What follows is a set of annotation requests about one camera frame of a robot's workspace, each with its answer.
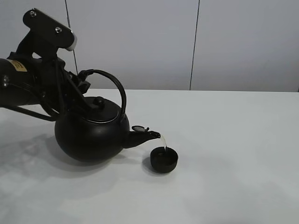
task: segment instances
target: white wall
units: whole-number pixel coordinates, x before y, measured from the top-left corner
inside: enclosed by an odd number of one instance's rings
[[[298,0],[200,0],[192,90],[297,91]]]
[[[0,0],[0,58],[16,51],[28,33],[23,15],[31,8],[38,8],[67,26],[64,0]],[[60,49],[58,56],[65,60],[67,70],[76,71],[72,52]]]
[[[67,1],[79,70],[127,89],[189,89],[198,0]],[[94,74],[93,88],[114,87]]]

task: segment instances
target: white table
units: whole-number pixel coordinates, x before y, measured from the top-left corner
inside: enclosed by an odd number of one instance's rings
[[[90,90],[120,102],[117,90]],[[1,224],[298,224],[299,94],[127,91],[131,125],[161,132],[176,169],[152,173],[159,140],[86,167],[54,123],[0,110]]]

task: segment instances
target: black kettle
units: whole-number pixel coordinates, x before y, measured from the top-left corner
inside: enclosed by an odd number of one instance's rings
[[[70,109],[55,123],[58,144],[78,161],[103,161],[117,155],[123,148],[135,147],[161,137],[160,133],[142,126],[134,126],[133,131],[129,130],[129,120],[125,114],[127,97],[123,86],[111,74],[102,72],[101,75],[117,86],[121,94],[121,107],[103,97],[84,97],[92,108],[88,114],[82,115]]]

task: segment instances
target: teapot handle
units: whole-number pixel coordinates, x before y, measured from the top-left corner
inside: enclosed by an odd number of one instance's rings
[[[87,76],[89,76],[93,73],[97,73],[102,76],[105,76],[106,78],[109,78],[118,88],[118,90],[121,94],[121,114],[119,116],[119,121],[121,121],[126,114],[127,96],[126,96],[125,89],[123,88],[122,84],[115,76],[111,75],[110,73],[108,73],[106,71],[95,70],[95,69],[83,70],[78,74],[78,76],[80,79],[85,80],[87,78]]]

